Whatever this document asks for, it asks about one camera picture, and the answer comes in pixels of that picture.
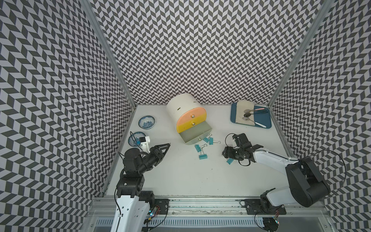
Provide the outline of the grey green bottom drawer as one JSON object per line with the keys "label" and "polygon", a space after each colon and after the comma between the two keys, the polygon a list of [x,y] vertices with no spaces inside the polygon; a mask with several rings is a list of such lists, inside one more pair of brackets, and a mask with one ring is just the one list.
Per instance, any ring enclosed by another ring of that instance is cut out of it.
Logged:
{"label": "grey green bottom drawer", "polygon": [[186,145],[193,145],[203,140],[211,131],[212,127],[204,121],[199,125],[192,126],[190,129],[179,133],[179,135]]}

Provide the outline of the yellow drawer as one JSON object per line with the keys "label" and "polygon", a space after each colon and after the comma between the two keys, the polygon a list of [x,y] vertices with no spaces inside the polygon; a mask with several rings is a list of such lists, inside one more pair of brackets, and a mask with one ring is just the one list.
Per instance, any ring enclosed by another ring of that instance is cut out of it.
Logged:
{"label": "yellow drawer", "polygon": [[182,121],[181,119],[179,119],[179,121],[177,122],[176,131],[178,133],[182,133],[186,130],[189,130],[190,128],[193,128],[194,126],[206,121],[206,116],[206,114],[203,114],[195,116],[194,118],[189,116],[188,118],[184,118],[184,120]]}

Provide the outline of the cream round drawer cabinet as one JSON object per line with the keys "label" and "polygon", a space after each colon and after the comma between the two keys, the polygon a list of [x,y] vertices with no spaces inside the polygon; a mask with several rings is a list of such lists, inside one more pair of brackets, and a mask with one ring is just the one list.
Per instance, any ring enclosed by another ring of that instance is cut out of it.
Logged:
{"label": "cream round drawer cabinet", "polygon": [[177,126],[177,121],[180,116],[196,107],[203,107],[191,94],[183,93],[173,97],[166,105],[166,110]]}

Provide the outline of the orange pink top drawer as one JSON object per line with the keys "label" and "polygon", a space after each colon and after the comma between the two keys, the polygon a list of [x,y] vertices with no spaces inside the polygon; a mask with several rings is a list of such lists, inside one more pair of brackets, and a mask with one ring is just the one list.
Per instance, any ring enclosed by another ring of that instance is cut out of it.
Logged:
{"label": "orange pink top drawer", "polygon": [[206,115],[206,110],[203,107],[196,107],[183,113],[177,121],[177,125],[186,123],[187,121],[199,116]]}

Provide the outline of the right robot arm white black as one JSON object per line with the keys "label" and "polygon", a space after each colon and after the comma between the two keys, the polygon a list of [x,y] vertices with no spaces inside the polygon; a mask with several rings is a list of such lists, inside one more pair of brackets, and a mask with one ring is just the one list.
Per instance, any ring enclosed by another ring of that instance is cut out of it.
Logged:
{"label": "right robot arm white black", "polygon": [[315,162],[305,157],[295,159],[284,157],[268,150],[261,145],[252,145],[244,133],[232,134],[234,146],[226,146],[222,156],[226,159],[250,164],[259,163],[268,166],[288,180],[288,186],[272,188],[260,195],[259,199],[247,200],[247,213],[285,214],[284,207],[299,204],[310,207],[320,199],[330,195],[331,190]]}

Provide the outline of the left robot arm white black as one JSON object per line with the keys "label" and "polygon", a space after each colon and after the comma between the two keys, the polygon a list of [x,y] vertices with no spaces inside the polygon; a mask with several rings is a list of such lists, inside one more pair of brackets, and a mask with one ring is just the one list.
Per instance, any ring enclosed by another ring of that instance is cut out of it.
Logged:
{"label": "left robot arm white black", "polygon": [[156,204],[153,191],[143,191],[144,173],[158,166],[171,144],[156,145],[149,152],[128,149],[123,157],[124,169],[115,189],[116,211],[112,232],[141,232],[144,225],[162,213],[168,215],[169,200]]}

